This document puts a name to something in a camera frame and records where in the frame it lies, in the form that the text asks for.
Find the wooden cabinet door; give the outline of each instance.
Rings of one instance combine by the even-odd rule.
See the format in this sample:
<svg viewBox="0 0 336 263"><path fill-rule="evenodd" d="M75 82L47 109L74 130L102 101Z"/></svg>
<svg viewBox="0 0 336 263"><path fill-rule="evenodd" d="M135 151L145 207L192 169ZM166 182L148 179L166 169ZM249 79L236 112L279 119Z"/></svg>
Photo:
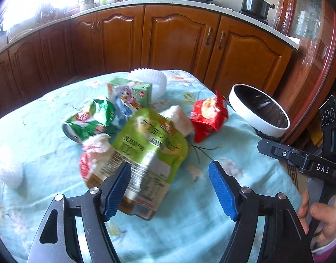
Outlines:
<svg viewBox="0 0 336 263"><path fill-rule="evenodd" d="M60 88L76 75L70 39L70 21L42 29L40 38L51 87Z"/></svg>
<svg viewBox="0 0 336 263"><path fill-rule="evenodd" d="M140 68L143 10L130 6L97 13L102 74Z"/></svg>
<svg viewBox="0 0 336 263"><path fill-rule="evenodd" d="M148 5L141 67L181 69L204 80L220 15L189 7Z"/></svg>
<svg viewBox="0 0 336 263"><path fill-rule="evenodd" d="M13 78L8 52L0 54L0 118L23 105Z"/></svg>
<svg viewBox="0 0 336 263"><path fill-rule="evenodd" d="M267 32L222 17L204 84L225 96L238 83L272 95L291 53L288 45Z"/></svg>
<svg viewBox="0 0 336 263"><path fill-rule="evenodd" d="M96 13L71 19L70 30L77 75L85 78L100 75Z"/></svg>
<svg viewBox="0 0 336 263"><path fill-rule="evenodd" d="M26 103L51 90L42 56L39 32L30 34L12 45L8 52L11 58L13 75Z"/></svg>

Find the metal screw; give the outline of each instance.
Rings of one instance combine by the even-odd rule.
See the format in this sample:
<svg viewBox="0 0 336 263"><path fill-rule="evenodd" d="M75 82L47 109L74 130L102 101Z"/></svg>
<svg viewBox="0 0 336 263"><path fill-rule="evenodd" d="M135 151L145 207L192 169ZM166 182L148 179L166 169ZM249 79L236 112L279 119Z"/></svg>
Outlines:
<svg viewBox="0 0 336 263"><path fill-rule="evenodd" d="M241 187L241 192L244 194L249 194L251 192L251 189L248 187Z"/></svg>
<svg viewBox="0 0 336 263"><path fill-rule="evenodd" d="M62 200L63 199L63 195L62 194L57 194L56 196L55 196L55 200L56 201L60 201L60 200Z"/></svg>
<svg viewBox="0 0 336 263"><path fill-rule="evenodd" d="M93 188L90 189L90 194L97 194L98 191L100 191L99 188L97 188L97 187L93 187Z"/></svg>
<svg viewBox="0 0 336 263"><path fill-rule="evenodd" d="M278 197L279 197L280 200L284 200L284 199L287 198L287 196L284 193L279 193Z"/></svg>

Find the human hand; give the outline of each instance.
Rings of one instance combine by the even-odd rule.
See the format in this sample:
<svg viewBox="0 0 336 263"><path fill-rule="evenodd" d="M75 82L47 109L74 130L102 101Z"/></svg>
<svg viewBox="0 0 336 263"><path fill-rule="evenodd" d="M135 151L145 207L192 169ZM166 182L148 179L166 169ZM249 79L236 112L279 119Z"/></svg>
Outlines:
<svg viewBox="0 0 336 263"><path fill-rule="evenodd" d="M302 194L302 204L298 210L298 217L302 224L305 234L309 231L308 223L305 219L308 213L309 194L305 190ZM316 246L321 247L329 244L336 238L336 200L333 206L328 206L322 203L314 203L309 210L311 216L325 223L322 229L316 230L316 233L322 231L316 237Z"/></svg>

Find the table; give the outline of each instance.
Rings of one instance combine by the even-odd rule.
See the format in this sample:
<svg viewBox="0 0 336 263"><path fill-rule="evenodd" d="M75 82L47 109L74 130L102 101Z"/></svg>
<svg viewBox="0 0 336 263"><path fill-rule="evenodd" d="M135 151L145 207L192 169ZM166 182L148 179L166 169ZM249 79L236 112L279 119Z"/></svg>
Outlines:
<svg viewBox="0 0 336 263"><path fill-rule="evenodd" d="M196 100L213 96L200 81L180 70L164 71L167 92L151 107L160 112L179 105L186 114ZM52 91L0 119L0 147L9 146L22 163L21 186L9 189L0 181L0 237L15 259L26 262L39 224L53 197L87 191L79 171L81 145L62 132L63 120L84 100L107 95L106 82L127 73L107 74ZM231 108L229 120L200 144L188 137L189 154L152 220L117 212L106 224L122 262L219 262L234 222L227 217L208 178L208 164L218 160L241 186L258 194L284 192L295 209L300 195L275 159L257 150L260 138ZM256 262L264 218L258 223L251 259ZM81 221L78 236L84 262L90 262Z"/></svg>

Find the green box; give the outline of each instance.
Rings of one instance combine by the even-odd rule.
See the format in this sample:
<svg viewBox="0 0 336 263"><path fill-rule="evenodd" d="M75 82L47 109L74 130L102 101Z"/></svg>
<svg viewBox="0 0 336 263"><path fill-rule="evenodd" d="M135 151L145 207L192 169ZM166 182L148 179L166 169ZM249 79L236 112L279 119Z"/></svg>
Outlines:
<svg viewBox="0 0 336 263"><path fill-rule="evenodd" d="M133 96L143 108L149 108L152 96L152 84L140 81L133 81L124 78L114 78L107 84L108 96L113 97L114 89L119 86L127 86L131 89Z"/></svg>

